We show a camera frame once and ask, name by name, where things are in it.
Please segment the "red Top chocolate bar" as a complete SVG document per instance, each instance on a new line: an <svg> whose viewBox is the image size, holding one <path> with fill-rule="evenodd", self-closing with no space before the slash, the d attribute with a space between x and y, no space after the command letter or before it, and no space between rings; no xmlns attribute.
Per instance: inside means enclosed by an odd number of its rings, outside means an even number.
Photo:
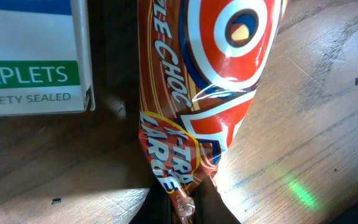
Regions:
<svg viewBox="0 0 358 224"><path fill-rule="evenodd" d="M195 222L192 193L238 132L284 10L282 0L137 3L139 141L168 196L166 222Z"/></svg>

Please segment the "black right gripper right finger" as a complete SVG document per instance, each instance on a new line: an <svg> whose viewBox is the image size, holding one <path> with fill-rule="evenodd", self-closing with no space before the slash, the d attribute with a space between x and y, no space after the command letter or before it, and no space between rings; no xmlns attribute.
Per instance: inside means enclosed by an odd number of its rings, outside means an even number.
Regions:
<svg viewBox="0 0 358 224"><path fill-rule="evenodd" d="M195 188L194 196L196 224L240 224L224 204L210 177Z"/></svg>

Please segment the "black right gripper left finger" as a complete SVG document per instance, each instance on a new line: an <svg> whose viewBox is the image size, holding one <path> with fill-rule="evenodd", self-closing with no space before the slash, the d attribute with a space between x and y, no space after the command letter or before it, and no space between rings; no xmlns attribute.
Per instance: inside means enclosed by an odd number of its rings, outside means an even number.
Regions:
<svg viewBox="0 0 358 224"><path fill-rule="evenodd" d="M139 211L129 224L172 224L172 203L159 183L151 186Z"/></svg>

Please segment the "white Panadol medicine box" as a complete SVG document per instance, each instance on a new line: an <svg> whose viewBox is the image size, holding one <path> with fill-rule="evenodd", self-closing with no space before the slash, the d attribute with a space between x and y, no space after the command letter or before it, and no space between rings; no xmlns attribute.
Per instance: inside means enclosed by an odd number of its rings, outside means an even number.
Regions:
<svg viewBox="0 0 358 224"><path fill-rule="evenodd" d="M95 107L86 0L0 0L0 116Z"/></svg>

